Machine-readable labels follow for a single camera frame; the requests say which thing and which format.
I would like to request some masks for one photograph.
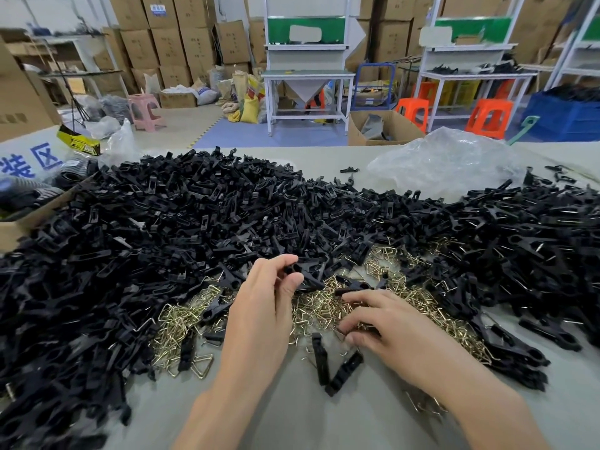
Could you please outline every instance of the plastic stool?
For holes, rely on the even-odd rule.
[[[167,123],[162,117],[154,115],[150,104],[160,107],[156,97],[151,93],[143,93],[141,95],[130,95],[127,99],[129,102],[129,112],[131,113],[131,119],[136,129],[144,129],[149,133],[156,132],[156,126],[166,126]],[[142,118],[136,118],[136,113],[133,110],[133,106],[137,108],[137,114],[141,114]]]
[[[500,84],[500,87],[498,87],[498,90],[496,91],[496,96],[494,96],[494,99],[508,99],[508,95],[511,94],[511,88],[514,84],[514,79],[503,80]]]
[[[421,82],[419,88],[419,95],[415,96],[416,85],[413,88],[413,98],[426,99],[429,102],[429,107],[433,107],[433,103],[436,100],[436,93],[438,92],[439,82]]]
[[[429,101],[418,97],[403,97],[401,100],[398,101],[398,105],[395,109],[396,112],[400,112],[401,107],[404,108],[404,116],[407,117],[414,124],[416,124],[417,128],[419,128],[423,132],[427,130]],[[419,122],[416,119],[416,113],[420,110],[424,112],[422,122]]]
[[[480,99],[464,130],[498,140],[504,139],[513,105],[512,101],[506,99]]]
[[[321,94],[319,95],[321,105],[319,106],[321,109],[325,108],[325,89],[321,89]],[[304,107],[304,109],[309,109],[317,107],[317,97],[312,98],[308,104]]]

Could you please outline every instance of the yellow sack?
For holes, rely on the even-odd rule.
[[[242,119],[244,123],[258,123],[259,122],[259,98],[253,97],[252,99],[248,96],[244,98],[244,113],[242,113]]]
[[[239,109],[234,113],[227,115],[227,120],[231,121],[232,123],[237,123],[239,121]]]

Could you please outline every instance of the gray fabric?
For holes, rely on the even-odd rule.
[[[361,134],[367,140],[386,140],[383,135],[383,118],[379,115],[369,114],[369,118],[361,129]]]

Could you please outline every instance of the right hand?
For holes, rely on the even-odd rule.
[[[369,348],[401,378],[434,398],[444,401],[465,383],[496,381],[456,340],[389,290],[349,292],[342,299],[369,306],[356,308],[340,322],[346,341]],[[361,322],[373,325],[381,337],[357,331]]]

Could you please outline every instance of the pile of black plastic clips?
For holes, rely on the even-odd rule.
[[[129,422],[126,376],[154,378],[150,342],[163,307],[189,300],[206,277],[236,290],[249,263],[281,253],[301,257],[295,269],[309,292],[362,264],[375,243],[417,256],[447,239],[430,264],[404,265],[407,280],[472,324],[494,369],[543,389],[549,361],[484,325],[481,310],[506,303],[522,326],[567,350],[581,345],[561,322],[576,320],[598,344],[600,197],[526,181],[445,204],[418,191],[357,190],[351,178],[306,180],[219,148],[100,170],[0,260],[0,383],[11,398],[0,448],[100,448],[105,435],[71,436],[70,425],[80,414],[101,424],[112,410]],[[329,394],[338,381],[329,379]]]

